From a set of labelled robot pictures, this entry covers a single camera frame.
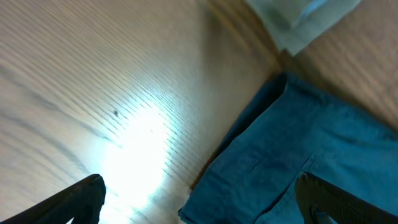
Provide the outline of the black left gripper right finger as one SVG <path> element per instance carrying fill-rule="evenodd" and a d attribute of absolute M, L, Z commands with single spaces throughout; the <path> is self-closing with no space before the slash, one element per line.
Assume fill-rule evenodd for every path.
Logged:
<path fill-rule="evenodd" d="M 397 223 L 397 216 L 309 172 L 296 180 L 295 197 L 305 224 Z"/>

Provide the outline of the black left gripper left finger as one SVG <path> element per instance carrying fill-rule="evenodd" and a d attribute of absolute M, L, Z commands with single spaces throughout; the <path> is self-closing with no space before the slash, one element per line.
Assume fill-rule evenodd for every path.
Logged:
<path fill-rule="evenodd" d="M 92 174 L 2 224 L 98 224 L 106 187 L 102 176 Z"/>

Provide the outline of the navy blue shorts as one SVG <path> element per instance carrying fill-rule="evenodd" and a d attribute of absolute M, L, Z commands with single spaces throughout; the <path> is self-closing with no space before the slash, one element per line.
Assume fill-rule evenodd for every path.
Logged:
<path fill-rule="evenodd" d="M 265 85 L 254 120 L 231 131 L 179 217 L 186 223 L 302 223 L 304 172 L 397 213 L 397 134 L 291 74 Z"/>

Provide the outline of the khaki folded trousers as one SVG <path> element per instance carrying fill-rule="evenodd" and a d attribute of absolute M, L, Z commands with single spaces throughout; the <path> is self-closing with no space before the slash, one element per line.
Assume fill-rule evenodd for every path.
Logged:
<path fill-rule="evenodd" d="M 278 50 L 296 55 L 350 13 L 361 0 L 245 0 Z"/>

